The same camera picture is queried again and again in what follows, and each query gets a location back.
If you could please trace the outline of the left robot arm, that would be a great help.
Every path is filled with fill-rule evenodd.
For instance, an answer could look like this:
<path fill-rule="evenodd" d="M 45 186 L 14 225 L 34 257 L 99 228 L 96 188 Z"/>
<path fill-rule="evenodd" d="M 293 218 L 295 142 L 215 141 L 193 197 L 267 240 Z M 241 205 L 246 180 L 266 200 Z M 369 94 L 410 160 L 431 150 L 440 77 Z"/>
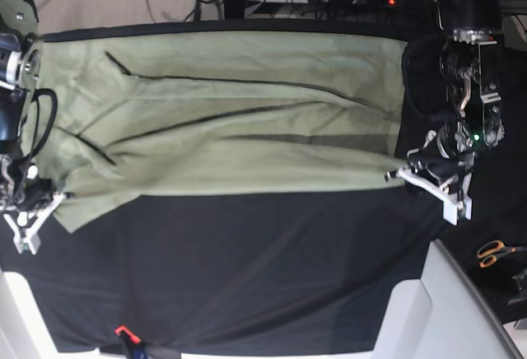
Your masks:
<path fill-rule="evenodd" d="M 442 125 L 385 178 L 402 179 L 441 200 L 444 219 L 457 225 L 472 216 L 469 185 L 476 161 L 505 136 L 498 79 L 501 8 L 498 0 L 435 2 L 445 34 L 439 58 L 445 106 L 424 112 L 409 91 L 405 98 L 418 115 Z"/>

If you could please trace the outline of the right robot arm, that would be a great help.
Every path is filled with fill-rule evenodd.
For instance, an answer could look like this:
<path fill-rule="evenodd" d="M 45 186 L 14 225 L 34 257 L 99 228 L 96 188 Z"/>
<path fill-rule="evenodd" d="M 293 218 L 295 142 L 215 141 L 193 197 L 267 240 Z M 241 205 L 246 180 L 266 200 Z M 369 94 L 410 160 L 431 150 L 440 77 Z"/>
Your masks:
<path fill-rule="evenodd" d="M 55 92 L 37 86 L 43 45 L 38 23 L 33 0 L 1 0 L 1 215 L 20 254 L 37 254 L 40 228 L 70 196 L 51 179 L 41 178 L 35 164 L 58 112 Z M 24 152 L 23 127 L 30 107 L 39 105 L 42 96 L 51 103 L 48 123 L 42 133 L 31 135 Z"/>

